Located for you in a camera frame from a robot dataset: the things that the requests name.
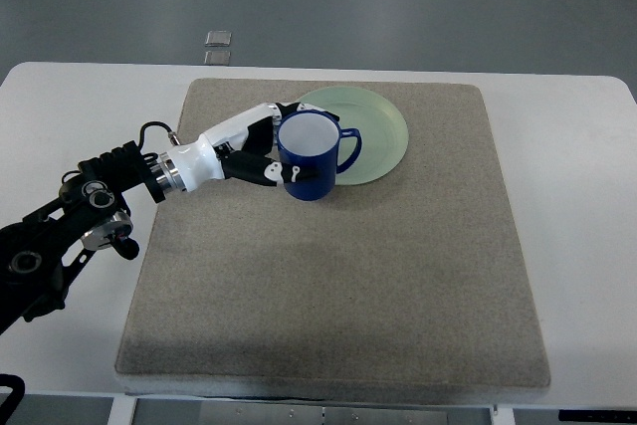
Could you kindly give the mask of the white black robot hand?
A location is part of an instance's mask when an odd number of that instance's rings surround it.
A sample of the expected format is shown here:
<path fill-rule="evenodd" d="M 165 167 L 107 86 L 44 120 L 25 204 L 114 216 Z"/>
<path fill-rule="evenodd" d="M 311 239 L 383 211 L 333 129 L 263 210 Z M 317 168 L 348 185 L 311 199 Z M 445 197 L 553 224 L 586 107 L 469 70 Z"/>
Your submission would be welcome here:
<path fill-rule="evenodd" d="M 317 179 L 315 167 L 269 156 L 282 121 L 305 109 L 301 103 L 263 103 L 240 112 L 161 154 L 165 175 L 173 188 L 187 192 L 209 180 L 278 186 Z"/>

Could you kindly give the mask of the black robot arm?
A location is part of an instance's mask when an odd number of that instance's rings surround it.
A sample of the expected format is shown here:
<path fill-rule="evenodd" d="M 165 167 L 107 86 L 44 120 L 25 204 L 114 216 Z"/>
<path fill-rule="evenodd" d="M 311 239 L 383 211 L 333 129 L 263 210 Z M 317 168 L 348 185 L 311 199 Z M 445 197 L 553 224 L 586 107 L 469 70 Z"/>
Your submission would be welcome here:
<path fill-rule="evenodd" d="M 130 141 L 65 173 L 58 196 L 1 230 L 1 328 L 65 306 L 69 288 L 101 248 L 132 260 L 125 191 L 144 185 L 155 202 L 170 189 L 159 156 Z"/>

